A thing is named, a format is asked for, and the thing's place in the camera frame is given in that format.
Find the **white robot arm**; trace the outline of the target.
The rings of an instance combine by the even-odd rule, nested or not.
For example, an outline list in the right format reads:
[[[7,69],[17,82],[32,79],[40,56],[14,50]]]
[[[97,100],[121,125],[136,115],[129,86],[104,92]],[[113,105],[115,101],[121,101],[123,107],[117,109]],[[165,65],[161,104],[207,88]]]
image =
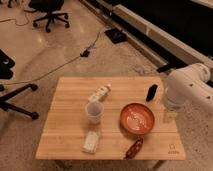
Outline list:
[[[177,111],[190,100],[213,114],[213,88],[207,84],[210,77],[210,69],[202,63],[173,70],[165,79],[162,101],[166,109]]]

